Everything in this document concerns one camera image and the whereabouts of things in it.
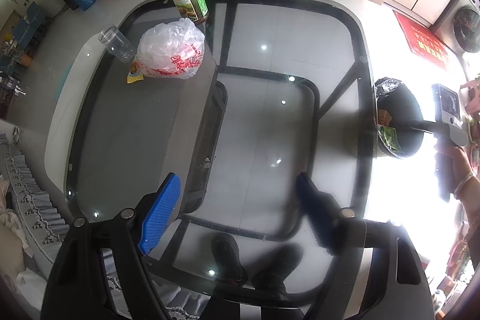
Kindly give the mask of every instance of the black shoe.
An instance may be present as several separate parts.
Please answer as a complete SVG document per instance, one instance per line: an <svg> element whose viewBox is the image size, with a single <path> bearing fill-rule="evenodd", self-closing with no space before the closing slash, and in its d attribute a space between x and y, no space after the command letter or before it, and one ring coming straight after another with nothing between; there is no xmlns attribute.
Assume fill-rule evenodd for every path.
<svg viewBox="0 0 480 320"><path fill-rule="evenodd" d="M252 278L251 284L258 290L284 293L285 285L283 281L297 268L302 256L302 246L296 243L287 244L277 252L270 266L258 272Z"/></svg>
<svg viewBox="0 0 480 320"><path fill-rule="evenodd" d="M217 263L217 281L243 286L248 274L240 264L239 246L233 236L218 233L212 239L212 254Z"/></svg>

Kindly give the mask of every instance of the jar label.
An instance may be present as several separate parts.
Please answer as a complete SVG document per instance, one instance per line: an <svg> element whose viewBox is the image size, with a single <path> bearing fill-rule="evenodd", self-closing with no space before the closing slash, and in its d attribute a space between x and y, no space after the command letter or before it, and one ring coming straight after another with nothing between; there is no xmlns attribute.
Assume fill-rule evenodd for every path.
<svg viewBox="0 0 480 320"><path fill-rule="evenodd" d="M197 0L197 3L198 3L198 8L202 12L202 16L207 15L208 8L207 8L207 5L205 3L205 0Z"/></svg>
<svg viewBox="0 0 480 320"><path fill-rule="evenodd" d="M178 12L183 18L188 18L190 21L198 21L197 13L195 13L194 6L191 4L191 0L173 0L177 6Z"/></svg>

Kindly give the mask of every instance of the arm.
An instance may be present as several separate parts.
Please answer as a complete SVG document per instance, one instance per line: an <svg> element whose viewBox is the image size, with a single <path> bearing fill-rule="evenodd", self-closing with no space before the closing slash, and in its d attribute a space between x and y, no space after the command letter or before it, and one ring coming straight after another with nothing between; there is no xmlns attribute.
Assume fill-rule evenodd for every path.
<svg viewBox="0 0 480 320"><path fill-rule="evenodd" d="M439 153L452 158L456 184L460 183L472 171L469 158L462 148L440 142L437 143L436 148ZM469 220L470 228L465 239L469 245L472 264L476 269L480 262L480 181L476 177L467 181L459 190L458 199L462 202L466 217Z"/></svg>

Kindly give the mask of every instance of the empty plastic jar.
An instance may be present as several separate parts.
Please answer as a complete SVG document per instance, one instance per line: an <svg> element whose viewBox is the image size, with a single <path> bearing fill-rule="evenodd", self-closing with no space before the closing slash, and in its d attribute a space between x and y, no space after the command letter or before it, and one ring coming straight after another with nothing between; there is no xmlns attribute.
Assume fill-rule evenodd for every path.
<svg viewBox="0 0 480 320"><path fill-rule="evenodd" d="M98 40L105 45L106 50L122 63L128 63L133 60L135 48L115 25L110 25L108 28L103 29L98 35Z"/></svg>

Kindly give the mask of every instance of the glass tabletop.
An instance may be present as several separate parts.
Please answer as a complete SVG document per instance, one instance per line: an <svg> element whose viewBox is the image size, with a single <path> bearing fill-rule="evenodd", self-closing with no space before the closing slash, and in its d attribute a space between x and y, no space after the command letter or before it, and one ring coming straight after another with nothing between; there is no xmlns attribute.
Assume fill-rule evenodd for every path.
<svg viewBox="0 0 480 320"><path fill-rule="evenodd" d="M308 305L339 270L336 256L358 270L363 254L362 224L359 245L332 250L296 194L305 172L337 208L363 214L374 145L358 130L359 113L374 118L368 66L356 59L363 43L319 2L206 1L205 57L191 79L127 84L128 64L100 61L71 148L70 208L111 219L175 172L181 196L147 257L152 277L240 302ZM158 0L120 29L136 47L178 17ZM342 270L353 288L356 272ZM275 292L261 288L272 275Z"/></svg>

